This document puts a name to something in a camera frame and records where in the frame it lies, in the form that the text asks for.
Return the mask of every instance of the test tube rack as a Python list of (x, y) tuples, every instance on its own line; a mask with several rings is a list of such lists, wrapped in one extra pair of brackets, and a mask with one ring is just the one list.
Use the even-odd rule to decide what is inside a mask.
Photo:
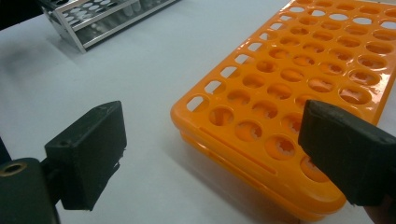
[(320, 220), (346, 198), (298, 144), (304, 104), (377, 124), (395, 56), (396, 6), (294, 0), (182, 96), (172, 120), (185, 141), (291, 214)]
[(176, 0), (37, 0), (59, 35), (87, 48)]

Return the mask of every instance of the black plastic block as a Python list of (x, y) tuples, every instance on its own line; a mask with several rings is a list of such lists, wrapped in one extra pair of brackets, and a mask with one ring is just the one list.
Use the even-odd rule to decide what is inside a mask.
[(38, 160), (24, 158), (0, 166), (0, 223), (59, 223)]
[(299, 144), (350, 203), (379, 205), (396, 190), (396, 138), (337, 106), (307, 101)]
[(62, 172), (65, 209), (93, 209), (126, 144), (117, 101), (93, 108), (45, 145), (49, 166)]

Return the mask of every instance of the white table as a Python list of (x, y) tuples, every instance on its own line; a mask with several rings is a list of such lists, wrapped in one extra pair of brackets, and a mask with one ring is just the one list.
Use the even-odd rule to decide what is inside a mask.
[[(40, 16), (0, 32), (0, 135), (13, 159), (94, 106), (121, 100), (128, 147), (92, 212), (63, 223), (297, 223), (185, 144), (173, 103), (288, 0), (183, 0), (81, 54)], [(395, 92), (379, 126), (396, 134)], [(324, 223), (371, 223), (346, 204)]]

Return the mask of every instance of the metal test tube rack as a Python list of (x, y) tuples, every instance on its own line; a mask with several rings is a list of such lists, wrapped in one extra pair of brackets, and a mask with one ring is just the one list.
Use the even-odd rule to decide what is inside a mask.
[(176, 0), (37, 0), (59, 35), (81, 52)]

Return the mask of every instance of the orange test tube rack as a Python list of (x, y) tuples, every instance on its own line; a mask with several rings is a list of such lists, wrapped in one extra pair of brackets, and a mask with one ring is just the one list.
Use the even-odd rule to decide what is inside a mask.
[(184, 140), (300, 219), (343, 193), (297, 143), (304, 103), (377, 124), (393, 85), (396, 6), (291, 1), (188, 91), (171, 116)]

